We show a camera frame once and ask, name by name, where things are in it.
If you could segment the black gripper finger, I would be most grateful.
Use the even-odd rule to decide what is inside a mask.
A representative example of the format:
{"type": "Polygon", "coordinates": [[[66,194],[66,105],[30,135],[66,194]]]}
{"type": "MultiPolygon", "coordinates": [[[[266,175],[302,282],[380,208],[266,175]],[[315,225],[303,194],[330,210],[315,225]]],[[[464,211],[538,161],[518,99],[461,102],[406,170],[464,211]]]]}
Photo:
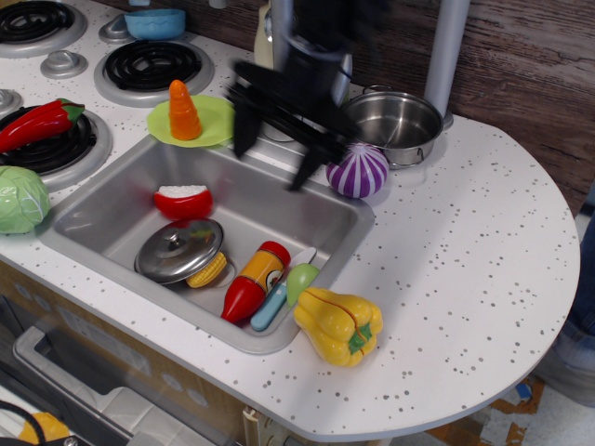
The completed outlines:
{"type": "Polygon", "coordinates": [[[304,183],[310,178],[310,176],[315,173],[321,165],[327,163],[328,157],[324,152],[318,150],[308,150],[288,189],[290,191],[300,190],[304,183]]]}
{"type": "Polygon", "coordinates": [[[233,152],[237,158],[251,149],[257,141],[264,122],[265,107],[257,102],[239,101],[234,104],[233,152]]]}

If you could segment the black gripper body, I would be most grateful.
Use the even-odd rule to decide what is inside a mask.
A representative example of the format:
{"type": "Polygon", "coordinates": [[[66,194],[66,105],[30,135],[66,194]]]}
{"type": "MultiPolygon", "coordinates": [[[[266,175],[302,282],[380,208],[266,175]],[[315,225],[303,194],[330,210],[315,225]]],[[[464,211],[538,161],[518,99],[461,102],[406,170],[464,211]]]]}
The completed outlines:
{"type": "Polygon", "coordinates": [[[233,63],[228,90],[233,104],[257,102],[265,107],[263,124],[271,125],[328,161],[341,160],[358,135],[355,123],[333,99],[341,62],[350,52],[346,34],[294,34],[279,71],[254,62],[233,63]]]}

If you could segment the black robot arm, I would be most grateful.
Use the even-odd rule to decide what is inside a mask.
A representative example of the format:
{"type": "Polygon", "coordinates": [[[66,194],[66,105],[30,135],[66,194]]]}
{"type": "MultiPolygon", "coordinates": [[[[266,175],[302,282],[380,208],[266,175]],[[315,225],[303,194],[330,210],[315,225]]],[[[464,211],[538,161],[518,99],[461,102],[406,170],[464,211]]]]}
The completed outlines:
{"type": "Polygon", "coordinates": [[[340,163],[360,136],[333,98],[342,60],[370,39],[390,5],[386,1],[273,1],[272,43],[279,58],[271,69],[233,64],[227,97],[234,108],[233,152],[242,157],[268,124],[307,152],[290,190],[299,190],[323,164],[340,163]]]}

